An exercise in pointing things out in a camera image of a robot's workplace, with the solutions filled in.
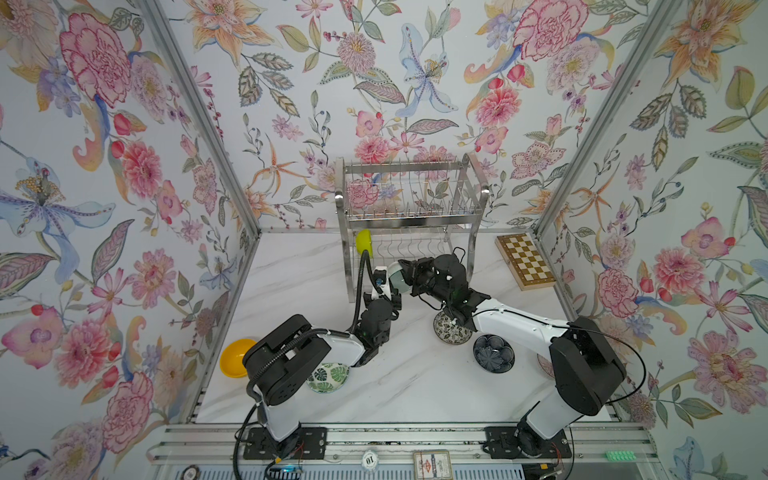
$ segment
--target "black mounting plate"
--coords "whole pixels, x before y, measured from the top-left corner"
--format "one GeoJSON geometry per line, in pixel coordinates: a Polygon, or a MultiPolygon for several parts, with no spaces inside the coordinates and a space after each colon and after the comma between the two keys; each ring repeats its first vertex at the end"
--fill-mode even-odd
{"type": "MultiPolygon", "coordinates": [[[[322,427],[300,428],[299,442],[304,442],[302,460],[323,460],[326,454],[328,429],[322,427]]],[[[243,460],[274,460],[275,448],[266,429],[251,429],[243,451],[243,460]]]]}
{"type": "MultiPolygon", "coordinates": [[[[515,437],[515,431],[517,427],[485,427],[485,446],[483,450],[488,453],[491,458],[505,458],[507,460],[514,460],[516,458],[525,457],[517,446],[517,439],[515,437]]],[[[547,442],[547,450],[543,452],[537,458],[557,458],[558,450],[560,450],[560,458],[570,458],[571,445],[568,439],[565,438],[565,432],[562,430],[558,432],[549,442],[547,442]]]]}

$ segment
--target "metal dish rack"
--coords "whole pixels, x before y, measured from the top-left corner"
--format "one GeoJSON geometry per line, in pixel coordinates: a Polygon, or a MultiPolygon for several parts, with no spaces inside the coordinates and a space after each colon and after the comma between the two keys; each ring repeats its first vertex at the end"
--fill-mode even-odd
{"type": "Polygon", "coordinates": [[[359,268],[355,236],[371,231],[372,265],[437,257],[453,251],[451,235],[468,233],[467,280],[475,266],[475,241],[488,202],[488,180],[474,154],[460,161],[347,164],[336,160],[344,274],[349,301],[359,268]]]}

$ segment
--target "white marble tabletop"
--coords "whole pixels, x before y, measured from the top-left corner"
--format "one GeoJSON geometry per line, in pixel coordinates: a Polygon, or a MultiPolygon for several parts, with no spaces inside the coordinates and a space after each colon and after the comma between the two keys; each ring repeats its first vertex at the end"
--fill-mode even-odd
{"type": "MultiPolygon", "coordinates": [[[[493,233],[478,235],[472,288],[522,310],[565,318],[552,288],[520,291],[494,239],[493,233]]],[[[320,394],[305,385],[296,393],[305,408],[300,421],[515,421],[554,385],[536,355],[513,342],[512,370],[486,372],[472,356],[477,333],[463,345],[448,345],[432,328],[434,310],[411,296],[404,296],[402,303],[389,342],[368,365],[351,369],[340,390],[320,394]]],[[[268,233],[258,247],[224,345],[245,337],[263,338],[295,313],[314,326],[346,329],[354,309],[347,297],[339,234],[268,233]]],[[[247,382],[227,378],[216,368],[197,422],[241,423],[253,405],[245,393],[247,382]]],[[[598,417],[585,420],[610,420],[604,411],[598,417]]]]}

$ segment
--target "floral wallpaper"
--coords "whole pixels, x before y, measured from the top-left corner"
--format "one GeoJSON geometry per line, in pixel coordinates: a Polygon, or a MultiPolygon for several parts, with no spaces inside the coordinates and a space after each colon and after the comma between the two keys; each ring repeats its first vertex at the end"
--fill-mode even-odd
{"type": "MultiPolygon", "coordinates": [[[[337,226],[338,157],[436,162],[469,151],[477,152],[492,183],[483,225],[532,226],[653,6],[650,0],[163,4],[187,62],[210,72],[198,84],[266,231],[337,226]]],[[[439,201],[447,196],[445,179],[425,173],[419,208],[446,208],[439,201]]],[[[408,203],[408,192],[388,174],[355,182],[348,191],[355,208],[402,211],[408,203]]]]}
{"type": "Polygon", "coordinates": [[[544,237],[679,480],[768,475],[765,4],[683,4],[544,237]]]}
{"type": "Polygon", "coordinates": [[[0,0],[0,84],[0,477],[140,478],[251,235],[131,0],[0,0]]]}

